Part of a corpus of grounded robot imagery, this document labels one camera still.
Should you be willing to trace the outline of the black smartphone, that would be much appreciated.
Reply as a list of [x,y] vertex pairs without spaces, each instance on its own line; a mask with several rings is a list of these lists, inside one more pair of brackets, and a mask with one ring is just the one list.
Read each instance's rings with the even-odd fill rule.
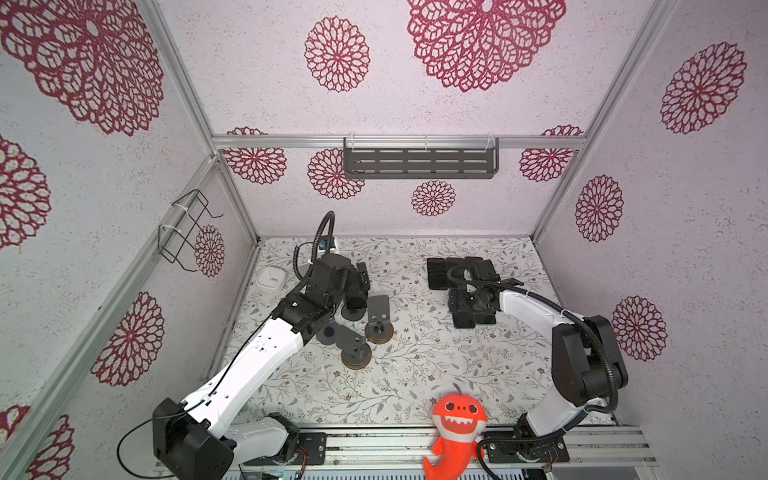
[[447,262],[445,258],[428,258],[427,279],[430,290],[444,291],[450,288],[450,282],[447,276]]

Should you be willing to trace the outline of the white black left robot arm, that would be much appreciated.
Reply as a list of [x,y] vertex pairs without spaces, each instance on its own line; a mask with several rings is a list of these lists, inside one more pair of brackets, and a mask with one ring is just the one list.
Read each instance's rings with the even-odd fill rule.
[[177,479],[221,479],[234,464],[257,459],[287,463],[298,450],[298,428],[272,413],[247,424],[234,420],[262,384],[325,329],[340,306],[361,306],[370,287],[367,266],[325,253],[272,310],[234,358],[182,401],[163,400],[152,415],[155,457]]

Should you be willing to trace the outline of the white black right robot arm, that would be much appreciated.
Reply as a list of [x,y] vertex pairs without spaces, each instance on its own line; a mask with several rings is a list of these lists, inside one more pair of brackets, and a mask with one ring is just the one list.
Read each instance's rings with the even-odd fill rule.
[[471,279],[465,266],[452,266],[447,279],[472,286],[468,294],[477,312],[493,309],[522,321],[551,347],[553,386],[518,421],[526,441],[553,441],[592,413],[612,414],[628,373],[615,331],[605,317],[585,317],[528,290],[517,279]]

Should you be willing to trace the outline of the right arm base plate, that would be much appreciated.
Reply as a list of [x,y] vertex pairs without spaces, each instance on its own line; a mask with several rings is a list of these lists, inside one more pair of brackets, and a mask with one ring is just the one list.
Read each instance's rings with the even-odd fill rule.
[[492,430],[483,438],[483,449],[491,463],[564,463],[570,460],[565,431],[558,429],[543,436],[523,430]]

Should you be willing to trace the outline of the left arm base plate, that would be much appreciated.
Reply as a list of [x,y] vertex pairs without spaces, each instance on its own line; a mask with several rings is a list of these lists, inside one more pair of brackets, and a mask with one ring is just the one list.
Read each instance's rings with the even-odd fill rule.
[[328,435],[324,432],[299,432],[290,437],[274,456],[262,459],[265,465],[317,466],[325,463]]

